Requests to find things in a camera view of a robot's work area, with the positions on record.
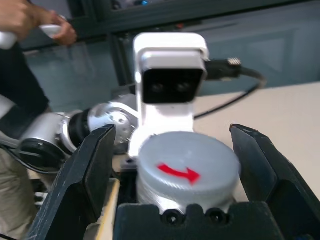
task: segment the red arrow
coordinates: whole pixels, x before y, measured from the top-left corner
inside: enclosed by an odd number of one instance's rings
[[[186,172],[182,172],[182,171],[174,170],[168,165],[163,163],[159,164],[157,168],[166,174],[173,175],[178,178],[188,179],[191,185],[193,185],[200,178],[200,174],[191,170],[190,168],[186,168]]]

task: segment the black cable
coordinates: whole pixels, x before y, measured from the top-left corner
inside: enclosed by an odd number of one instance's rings
[[[21,160],[13,151],[11,151],[8,147],[5,145],[0,144],[0,148],[3,149],[7,154],[10,155],[13,159],[18,161],[22,166],[26,167],[27,169],[36,172],[37,174],[43,174],[43,175],[57,175],[59,171],[43,171],[40,169],[37,169],[27,163],[25,163],[23,160]]]
[[[6,236],[6,235],[3,235],[3,234],[1,234],[1,233],[0,233],[0,238],[2,238],[2,239],[6,239],[6,240],[16,240],[16,239],[14,239],[14,238],[12,238],[12,237],[9,237],[9,236]]]
[[[249,68],[245,68],[245,67],[241,67],[241,66],[238,66],[236,68],[234,68],[235,66],[230,66],[230,67],[231,68],[229,68],[227,70],[228,74],[224,74],[224,69],[221,69],[220,66],[219,66],[218,69],[217,69],[217,72],[219,74],[219,78],[223,78],[223,77],[226,77],[226,78],[238,77],[239,75],[243,75],[243,76],[248,76],[248,77],[257,79],[259,82],[254,87],[250,88],[246,93],[236,97],[235,99],[233,99],[231,101],[228,101],[227,103],[222,104],[222,105],[220,105],[218,107],[215,107],[214,109],[208,110],[206,112],[203,112],[203,113],[200,113],[200,114],[194,116],[194,120],[198,120],[200,118],[203,118],[203,117],[206,117],[208,115],[214,114],[214,113],[216,113],[218,111],[221,111],[221,110],[231,106],[232,104],[235,104],[235,103],[239,102],[240,100],[243,100],[246,97],[249,97],[251,94],[253,94],[257,90],[262,89],[265,86],[266,82],[267,82],[265,77],[262,76],[259,72],[255,71],[255,70],[252,70],[252,69],[249,69]]]

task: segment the cylindrical lid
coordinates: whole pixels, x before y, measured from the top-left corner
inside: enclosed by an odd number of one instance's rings
[[[138,195],[146,188],[180,206],[199,204],[205,211],[231,198],[239,179],[235,153],[217,139],[194,132],[153,136],[138,159]],[[161,202],[147,198],[148,204]]]

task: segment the hand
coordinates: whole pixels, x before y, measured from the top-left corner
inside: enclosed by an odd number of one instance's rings
[[[51,15],[53,24],[61,26],[61,31],[53,36],[53,40],[59,45],[68,46],[74,44],[77,40],[77,33],[71,24],[54,11],[51,12]]]
[[[32,5],[26,0],[0,0],[0,31],[24,39],[37,25]]]

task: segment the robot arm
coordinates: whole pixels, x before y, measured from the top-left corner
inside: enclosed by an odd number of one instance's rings
[[[49,173],[58,171],[91,132],[115,125],[114,153],[124,154],[138,124],[136,105],[136,96],[128,94],[85,111],[51,112],[29,117],[26,121],[18,121],[23,125],[15,125],[11,131],[0,131],[0,144],[3,148],[15,149],[16,157],[26,167]],[[7,118],[14,108],[14,103],[0,95],[0,119]]]
[[[319,201],[266,136],[232,125],[235,154],[217,139],[193,132],[194,119],[236,103],[264,83],[261,75],[239,66],[236,59],[212,61],[208,67],[201,43],[200,37],[185,33],[149,33],[135,40],[138,128],[129,153],[136,157],[137,169],[121,174],[115,224],[110,226],[113,239],[316,238]],[[193,116],[192,101],[205,69],[211,79],[242,74],[260,83],[222,106]],[[184,74],[186,70],[201,74]],[[74,125],[76,135],[83,137],[90,127],[106,123],[96,118],[104,116],[107,108],[97,106],[69,116],[66,129]],[[116,111],[107,119],[123,123],[121,114]],[[112,126],[85,139],[60,171],[27,239],[83,239],[103,207],[114,139]],[[77,147],[74,140],[69,142]],[[254,202],[233,202],[240,163],[242,184]]]

